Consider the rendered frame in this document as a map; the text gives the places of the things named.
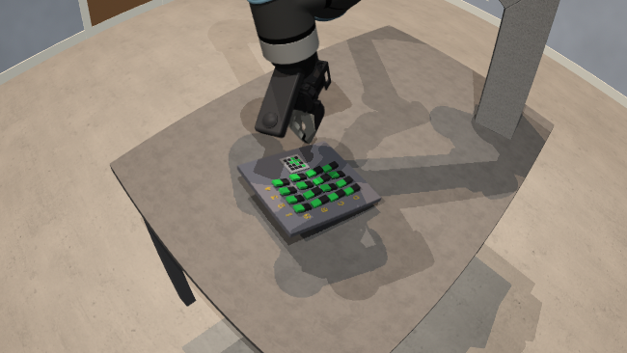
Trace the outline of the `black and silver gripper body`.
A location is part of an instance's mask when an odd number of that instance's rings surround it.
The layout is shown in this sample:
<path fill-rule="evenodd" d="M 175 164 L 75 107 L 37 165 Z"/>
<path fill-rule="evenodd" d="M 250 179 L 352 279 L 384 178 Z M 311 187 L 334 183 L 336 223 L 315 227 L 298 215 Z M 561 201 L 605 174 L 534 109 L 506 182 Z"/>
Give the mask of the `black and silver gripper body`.
<path fill-rule="evenodd" d="M 308 59 L 303 60 L 298 63 L 289 64 L 289 65 L 280 65 L 280 64 L 273 64 L 273 63 L 271 64 L 276 68 L 284 68 L 284 69 L 300 67 L 302 70 L 306 72 L 304 79 L 303 79 L 303 83 L 299 91 L 299 95 L 297 97 L 297 101 L 295 103 L 294 110 L 303 111 L 304 113 L 306 113 L 307 111 L 311 111 L 314 107 L 314 102 L 312 98 L 318 99 L 318 95 L 320 94 L 323 87 L 325 87 L 325 90 L 327 91 L 328 87 L 331 84 L 331 77 L 330 77 L 328 62 L 318 60 L 317 51 Z M 327 82 L 325 79 L 326 71 L 328 74 Z"/>

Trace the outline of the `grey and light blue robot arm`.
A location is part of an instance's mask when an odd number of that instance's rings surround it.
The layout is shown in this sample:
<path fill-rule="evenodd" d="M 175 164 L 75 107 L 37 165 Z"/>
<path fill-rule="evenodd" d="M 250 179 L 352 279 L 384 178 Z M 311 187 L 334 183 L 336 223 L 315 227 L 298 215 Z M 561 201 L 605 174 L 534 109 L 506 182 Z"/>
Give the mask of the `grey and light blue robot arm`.
<path fill-rule="evenodd" d="M 263 57 L 271 63 L 284 65 L 306 60 L 316 52 L 319 47 L 316 20 L 339 18 L 361 0 L 247 1 Z M 279 138 L 286 136 L 304 76 L 301 68 L 274 68 L 255 131 Z"/>

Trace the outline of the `grey switch panel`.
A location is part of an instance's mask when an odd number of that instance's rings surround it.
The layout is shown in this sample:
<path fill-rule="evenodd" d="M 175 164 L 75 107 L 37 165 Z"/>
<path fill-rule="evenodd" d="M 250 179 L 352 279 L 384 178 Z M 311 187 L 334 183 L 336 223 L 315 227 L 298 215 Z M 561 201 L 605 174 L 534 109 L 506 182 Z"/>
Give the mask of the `grey switch panel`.
<path fill-rule="evenodd" d="M 381 201 L 325 141 L 240 164 L 238 172 L 289 237 Z"/>

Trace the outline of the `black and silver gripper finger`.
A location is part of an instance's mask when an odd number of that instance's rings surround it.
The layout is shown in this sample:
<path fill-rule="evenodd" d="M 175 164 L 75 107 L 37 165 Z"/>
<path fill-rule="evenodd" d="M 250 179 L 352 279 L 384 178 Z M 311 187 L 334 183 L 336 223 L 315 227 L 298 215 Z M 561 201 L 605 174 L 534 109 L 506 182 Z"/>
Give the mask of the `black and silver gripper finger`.
<path fill-rule="evenodd" d="M 313 109 L 306 113 L 303 113 L 301 116 L 302 122 L 305 124 L 306 128 L 304 130 L 306 137 L 304 140 L 310 144 L 314 139 L 314 135 L 318 130 L 318 127 L 324 117 L 324 106 L 321 103 L 321 100 L 313 99 Z"/>
<path fill-rule="evenodd" d="M 293 110 L 288 127 L 298 136 L 300 140 L 302 140 L 305 144 L 308 144 L 304 140 L 304 138 L 306 137 L 306 134 L 304 133 L 304 130 L 302 129 L 302 121 L 301 121 L 302 114 L 303 114 L 302 111 Z"/>

